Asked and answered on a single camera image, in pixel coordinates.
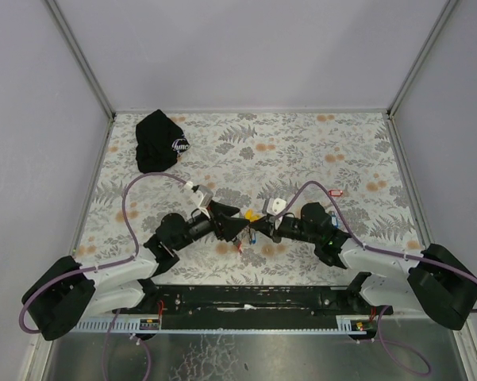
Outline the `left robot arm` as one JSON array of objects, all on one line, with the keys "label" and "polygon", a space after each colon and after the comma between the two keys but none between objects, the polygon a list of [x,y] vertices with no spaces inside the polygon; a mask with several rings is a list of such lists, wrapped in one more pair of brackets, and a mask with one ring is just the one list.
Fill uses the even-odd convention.
[{"label": "left robot arm", "polygon": [[221,241],[236,240],[250,224],[239,212],[234,206],[210,202],[190,219],[165,215],[131,256],[93,263],[72,256],[58,259],[23,295],[21,329],[54,341],[85,318],[138,307],[152,293],[152,278],[179,262],[179,250],[209,234]]}]

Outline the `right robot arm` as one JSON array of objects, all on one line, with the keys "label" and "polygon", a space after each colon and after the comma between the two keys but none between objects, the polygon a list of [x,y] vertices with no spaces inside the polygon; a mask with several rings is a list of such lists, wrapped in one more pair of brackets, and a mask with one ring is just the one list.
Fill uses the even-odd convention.
[{"label": "right robot arm", "polygon": [[324,264],[357,270],[358,293],[370,306],[419,310],[447,329],[460,330],[477,301],[474,275],[444,246],[396,252],[358,243],[318,202],[304,205],[299,217],[266,214],[251,227],[276,243],[288,238],[313,244]]}]

